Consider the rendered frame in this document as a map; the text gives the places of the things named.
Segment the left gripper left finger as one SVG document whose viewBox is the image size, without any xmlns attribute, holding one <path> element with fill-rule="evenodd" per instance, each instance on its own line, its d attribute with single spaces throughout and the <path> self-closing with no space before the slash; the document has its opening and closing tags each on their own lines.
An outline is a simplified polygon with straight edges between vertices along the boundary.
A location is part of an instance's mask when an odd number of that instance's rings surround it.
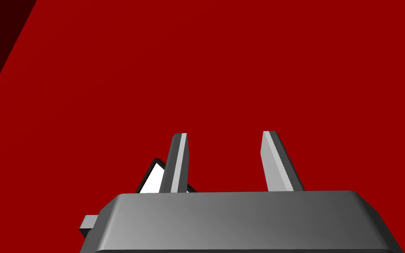
<svg viewBox="0 0 405 253">
<path fill-rule="evenodd" d="M 188 191 L 189 148 L 186 133 L 176 133 L 172 138 L 160 193 L 186 193 Z"/>
</svg>

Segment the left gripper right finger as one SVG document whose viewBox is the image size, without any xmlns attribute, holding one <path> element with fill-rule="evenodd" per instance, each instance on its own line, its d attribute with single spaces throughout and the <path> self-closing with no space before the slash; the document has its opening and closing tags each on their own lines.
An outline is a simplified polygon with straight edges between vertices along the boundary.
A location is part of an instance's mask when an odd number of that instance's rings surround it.
<svg viewBox="0 0 405 253">
<path fill-rule="evenodd" d="M 304 191 L 297 171 L 276 131 L 264 131 L 260 157 L 268 191 Z"/>
</svg>

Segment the white black-edged triangular panel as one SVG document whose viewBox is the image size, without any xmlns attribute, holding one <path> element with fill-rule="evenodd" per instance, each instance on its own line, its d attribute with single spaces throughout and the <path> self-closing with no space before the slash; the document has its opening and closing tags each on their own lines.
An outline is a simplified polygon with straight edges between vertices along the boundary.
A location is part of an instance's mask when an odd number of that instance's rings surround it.
<svg viewBox="0 0 405 253">
<path fill-rule="evenodd" d="M 154 158 L 135 193 L 159 192 L 165 168 L 165 162 L 163 162 L 161 159 Z M 181 172 L 182 171 L 184 172 L 184 176 L 187 176 L 186 178 L 188 180 L 188 161 L 183 160 L 181 162 Z M 190 184 L 187 183 L 186 192 L 196 193 L 197 191 Z"/>
</svg>

